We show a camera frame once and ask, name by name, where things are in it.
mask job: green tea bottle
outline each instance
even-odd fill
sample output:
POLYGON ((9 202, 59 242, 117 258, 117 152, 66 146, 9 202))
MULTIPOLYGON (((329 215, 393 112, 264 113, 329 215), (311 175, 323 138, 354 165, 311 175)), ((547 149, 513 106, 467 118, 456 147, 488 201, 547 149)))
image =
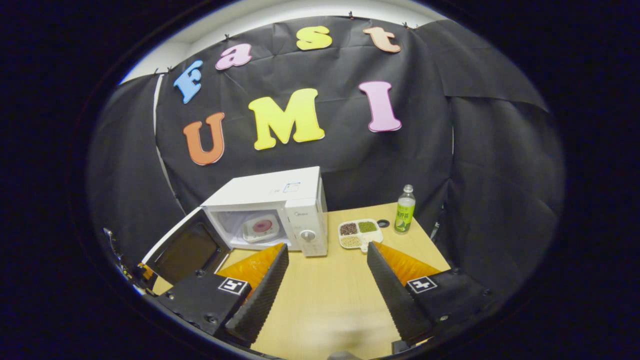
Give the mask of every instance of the green tea bottle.
POLYGON ((413 186, 405 185, 404 192, 398 198, 398 209, 396 212, 396 225, 394 229, 398 234, 406 234, 413 219, 413 209, 415 209, 415 197, 413 196, 413 186))

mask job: microwave control panel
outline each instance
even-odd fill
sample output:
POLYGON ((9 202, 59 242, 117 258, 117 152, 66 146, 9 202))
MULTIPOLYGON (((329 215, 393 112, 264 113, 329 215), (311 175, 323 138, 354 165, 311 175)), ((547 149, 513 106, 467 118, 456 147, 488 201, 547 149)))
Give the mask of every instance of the microwave control panel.
POLYGON ((323 214, 318 212, 316 199, 290 200, 285 211, 294 233, 294 240, 305 256, 325 256, 327 239, 323 214))

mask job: microwave control knob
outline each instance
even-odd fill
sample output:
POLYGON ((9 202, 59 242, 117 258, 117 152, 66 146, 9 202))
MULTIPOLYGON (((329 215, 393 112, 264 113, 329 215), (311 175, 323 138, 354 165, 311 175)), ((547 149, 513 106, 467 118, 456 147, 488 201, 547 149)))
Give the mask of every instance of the microwave control knob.
POLYGON ((316 238, 316 234, 311 230, 304 230, 300 233, 300 237, 306 241, 311 241, 316 238))

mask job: white microwave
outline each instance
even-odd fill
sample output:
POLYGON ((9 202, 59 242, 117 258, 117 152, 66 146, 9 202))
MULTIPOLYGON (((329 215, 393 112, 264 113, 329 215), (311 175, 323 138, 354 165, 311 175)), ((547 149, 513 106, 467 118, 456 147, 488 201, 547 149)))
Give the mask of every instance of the white microwave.
POLYGON ((230 249, 284 242, 289 251, 325 256, 326 212, 320 167, 235 177, 166 233, 142 262, 175 282, 198 269, 217 271, 230 249))

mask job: open microwave door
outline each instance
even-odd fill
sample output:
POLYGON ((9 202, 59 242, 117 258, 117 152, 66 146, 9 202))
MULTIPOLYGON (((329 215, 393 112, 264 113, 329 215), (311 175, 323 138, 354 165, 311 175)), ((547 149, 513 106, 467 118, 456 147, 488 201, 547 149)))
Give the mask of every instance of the open microwave door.
POLYGON ((199 270, 218 271, 230 251, 205 210, 198 207, 163 236, 142 262, 175 285, 199 270))

